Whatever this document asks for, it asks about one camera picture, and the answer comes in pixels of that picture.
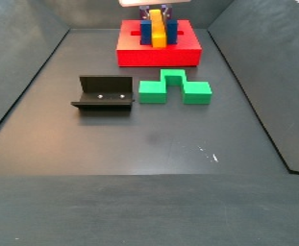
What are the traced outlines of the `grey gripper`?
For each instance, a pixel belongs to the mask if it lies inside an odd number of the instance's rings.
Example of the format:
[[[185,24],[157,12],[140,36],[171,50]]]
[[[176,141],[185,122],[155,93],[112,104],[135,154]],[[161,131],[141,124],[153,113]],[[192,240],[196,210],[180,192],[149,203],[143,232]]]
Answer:
[[[117,0],[122,7],[139,7],[140,19],[149,19],[149,6],[147,5],[160,5],[160,11],[165,19],[172,18],[172,5],[175,3],[187,3],[191,0]]]

